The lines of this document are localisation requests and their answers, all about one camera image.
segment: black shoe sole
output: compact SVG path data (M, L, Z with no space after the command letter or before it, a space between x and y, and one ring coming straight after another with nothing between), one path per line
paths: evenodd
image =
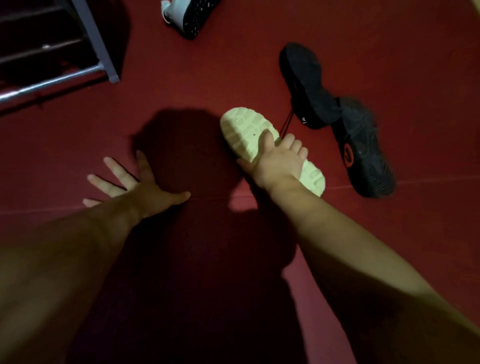
M395 178L378 145L373 113L349 98L337 99L342 119L332 124L353 188L363 197L388 196Z
M320 129L340 119L340 108L322 87L322 67L311 50L288 43L280 52L279 63L292 95L293 111L302 124Z
M186 38L194 39L203 28L212 10L220 0L191 0L183 15L183 33Z

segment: person's right arm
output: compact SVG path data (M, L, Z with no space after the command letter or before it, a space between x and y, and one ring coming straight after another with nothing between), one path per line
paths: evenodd
M359 363L480 363L480 330L392 249L300 182L308 151L265 132L242 168L284 211Z

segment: person's left hand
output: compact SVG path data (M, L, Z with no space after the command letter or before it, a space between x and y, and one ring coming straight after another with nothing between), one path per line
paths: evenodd
M140 210L142 218L159 214L172 205L180 205L187 201L191 196L190 192L171 194L162 191L162 189L155 183L152 169L148 164L145 154L141 151L137 151L137 165L140 174L140 181L136 180L114 159L105 157L103 161L115 177L118 178L125 189L94 174L89 174L87 176L89 182L110 197L118 197L121 195L129 197L133 201L135 207ZM100 201L92 200L90 198L85 198L83 203L87 207L101 204Z

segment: shoelace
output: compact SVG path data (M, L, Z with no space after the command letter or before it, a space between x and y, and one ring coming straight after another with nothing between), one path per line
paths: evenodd
M282 139L285 138L285 135L287 135L288 127L290 126L290 122L292 121L292 118L293 118L293 109L290 111L290 114L288 114L287 119L285 120L282 126L282 129L280 130L280 137Z
M162 0L162 17L165 20L165 23L170 24L172 21L167 20L168 18L165 16L165 11L170 7L171 3L169 0Z

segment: hand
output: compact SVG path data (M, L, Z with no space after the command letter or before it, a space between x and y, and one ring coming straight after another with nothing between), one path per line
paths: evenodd
M308 149L302 147L301 141L295 140L293 134L287 134L280 144L275 146L272 133L264 130L258 140L258 155L253 162L238 159L237 163L260 188L271 193L273 188L285 179L300 179L307 155Z
M172 205L180 205L187 201L191 196L190 192L170 194L162 191L162 189L155 183L152 169L148 164L145 154L143 154L141 151L137 151L137 165L140 173L140 181L137 181L125 170L125 168L123 168L112 158L105 157L103 161L112 171L115 177L118 178L125 189L120 188L94 174L89 174L87 176L89 182L110 197L117 197L121 195L130 197L135 207L139 208L142 218L159 214ZM93 207L101 204L100 201L89 198L85 198L83 203L87 207Z

